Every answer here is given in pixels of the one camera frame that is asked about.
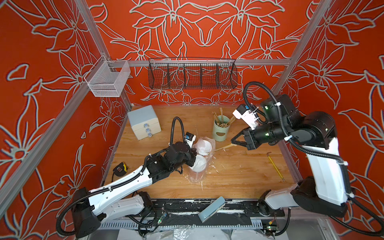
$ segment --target clear plastic bag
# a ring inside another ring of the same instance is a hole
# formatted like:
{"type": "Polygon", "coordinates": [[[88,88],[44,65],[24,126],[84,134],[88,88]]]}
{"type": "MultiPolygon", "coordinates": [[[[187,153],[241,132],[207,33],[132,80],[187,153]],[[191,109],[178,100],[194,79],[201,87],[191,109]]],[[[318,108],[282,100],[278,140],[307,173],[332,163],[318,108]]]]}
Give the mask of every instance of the clear plastic bag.
{"type": "Polygon", "coordinates": [[[213,157],[213,151],[216,149],[214,139],[208,137],[200,137],[198,141],[192,145],[196,148],[197,156],[193,167],[189,167],[188,179],[192,183],[198,183],[204,180],[209,162],[213,157]]]}
{"type": "Polygon", "coordinates": [[[147,234],[146,240],[174,240],[173,231],[164,231],[147,234]]]}
{"type": "Polygon", "coordinates": [[[186,240],[189,234],[189,230],[191,230],[192,227],[189,225],[186,225],[182,228],[175,228],[173,230],[173,239],[174,240],[186,240]]]}

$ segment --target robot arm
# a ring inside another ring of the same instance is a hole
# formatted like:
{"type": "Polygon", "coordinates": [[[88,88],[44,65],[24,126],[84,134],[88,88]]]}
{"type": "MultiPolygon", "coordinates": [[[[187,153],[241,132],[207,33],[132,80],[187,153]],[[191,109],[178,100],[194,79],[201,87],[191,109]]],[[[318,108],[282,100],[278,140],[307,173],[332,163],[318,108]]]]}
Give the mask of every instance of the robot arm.
{"type": "MultiPolygon", "coordinates": [[[[284,123],[288,132],[296,142],[304,145],[305,148],[339,155],[338,141],[336,138],[336,128],[333,118],[324,112],[313,112],[305,117],[300,116],[287,95],[279,95],[276,98],[281,103],[283,110],[284,123]]],[[[250,122],[250,110],[245,104],[240,105],[234,115],[246,119],[249,127],[236,135],[231,142],[247,147],[248,150],[256,149],[263,143],[274,145],[284,139],[278,122],[277,109],[271,99],[261,103],[268,124],[258,125],[256,120],[250,122]],[[243,135],[245,142],[238,141],[237,138],[243,135]]],[[[307,154],[310,162],[313,177],[308,178],[289,188],[278,191],[270,191],[265,194],[263,203],[264,211],[262,214],[268,215],[270,210],[281,207],[302,208],[325,215],[343,217],[347,210],[345,202],[347,194],[344,190],[344,182],[338,163],[334,159],[317,157],[307,154]]]]}
{"type": "Polygon", "coordinates": [[[58,233],[63,236],[76,235],[76,238],[85,237],[107,220],[136,215],[146,208],[152,208],[152,201],[146,192],[140,192],[128,199],[122,198],[167,178],[184,164],[191,167],[194,165],[196,149],[192,148],[192,144],[196,136],[187,132],[183,137],[183,142],[173,143],[175,120],[180,121],[184,134],[180,118],[175,117],[172,122],[169,147],[145,157],[143,166],[106,186],[90,191],[86,188],[77,190],[73,202],[57,218],[56,230],[58,233]],[[69,210],[71,210],[74,225],[74,231],[71,232],[61,228],[63,217],[69,210]]]}
{"type": "Polygon", "coordinates": [[[300,206],[309,212],[328,215],[339,224],[358,233],[377,237],[384,235],[384,221],[354,198],[346,167],[348,163],[339,156],[335,122],[329,114],[312,112],[302,117],[286,94],[275,96],[260,82],[246,84],[243,97],[246,104],[240,105],[233,114],[238,119],[244,119],[249,127],[243,129],[231,142],[252,150],[263,143],[275,145],[281,140],[289,141],[299,151],[306,153],[313,173],[313,176],[291,187],[277,191],[268,190],[260,197],[258,209],[263,215],[271,214],[274,209],[289,207],[284,229],[276,234],[274,232],[266,234],[276,236],[282,234],[289,224],[290,207],[300,206]],[[262,125],[256,122],[257,109],[247,99],[247,89],[251,85],[263,88],[271,96],[261,103],[266,118],[262,125]],[[245,141],[238,141],[237,138],[240,136],[244,136],[245,141]],[[378,221],[381,230],[364,231],[337,219],[336,217],[345,216],[348,199],[378,221]]]}

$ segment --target white wire basket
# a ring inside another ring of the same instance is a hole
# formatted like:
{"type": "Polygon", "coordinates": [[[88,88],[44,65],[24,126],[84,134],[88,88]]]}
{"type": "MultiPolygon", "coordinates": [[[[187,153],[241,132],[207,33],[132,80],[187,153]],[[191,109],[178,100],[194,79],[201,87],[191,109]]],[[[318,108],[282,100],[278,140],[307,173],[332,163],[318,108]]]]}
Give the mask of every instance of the white wire basket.
{"type": "Polygon", "coordinates": [[[119,97],[131,73],[128,62],[107,61],[102,55],[91,70],[96,66],[99,67],[96,73],[85,77],[93,95],[95,97],[119,97]],[[119,63],[122,67],[112,67],[112,63],[119,63]]]}

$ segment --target wooden tabletop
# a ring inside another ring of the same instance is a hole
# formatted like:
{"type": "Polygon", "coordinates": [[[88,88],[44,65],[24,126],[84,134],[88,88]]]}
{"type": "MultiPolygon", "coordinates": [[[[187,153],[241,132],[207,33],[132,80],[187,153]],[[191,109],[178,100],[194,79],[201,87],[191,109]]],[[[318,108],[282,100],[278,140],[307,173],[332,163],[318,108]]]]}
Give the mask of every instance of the wooden tabletop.
{"type": "MultiPolygon", "coordinates": [[[[235,106],[220,105],[224,115],[231,118],[235,106]]],[[[212,138],[212,111],[220,114],[219,106],[153,106],[162,131],[138,140],[127,123],[118,149],[108,172],[105,184],[111,182],[112,169],[120,162],[125,162],[128,172],[143,164],[145,156],[168,147],[172,120],[175,116],[182,119],[185,132],[197,137],[212,138]]],[[[233,136],[247,127],[242,120],[236,120],[229,129],[228,137],[223,142],[216,142],[216,149],[230,144],[233,136]]],[[[180,124],[176,122],[174,142],[182,140],[180,124]]],[[[279,147],[261,145],[256,150],[248,151],[242,146],[233,146],[226,151],[220,150],[210,161],[207,173],[202,182],[196,184],[188,180],[189,168],[184,165],[184,173],[173,172],[157,183],[141,189],[147,191],[151,198],[224,198],[257,199],[265,190],[278,190],[288,187],[293,179],[283,159],[279,147]],[[283,175],[285,182],[273,168],[267,152],[283,175]]]]}

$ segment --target utensil holder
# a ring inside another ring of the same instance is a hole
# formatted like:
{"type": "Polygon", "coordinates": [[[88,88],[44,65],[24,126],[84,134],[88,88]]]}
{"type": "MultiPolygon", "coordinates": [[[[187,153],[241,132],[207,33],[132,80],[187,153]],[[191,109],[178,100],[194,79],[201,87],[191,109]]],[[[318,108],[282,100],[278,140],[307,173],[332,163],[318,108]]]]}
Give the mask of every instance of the utensil holder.
{"type": "MultiPolygon", "coordinates": [[[[229,118],[227,116],[223,116],[224,118],[224,123],[227,123],[229,122],[229,118]]],[[[218,116],[218,119],[220,121],[223,121],[222,120],[222,116],[218,116]]],[[[214,120],[214,128],[212,130],[212,137],[218,141],[218,142],[222,142],[224,141],[225,139],[227,139],[227,134],[228,134],[228,131],[229,131],[229,127],[219,127],[217,124],[216,124],[216,120],[214,120]]]]}

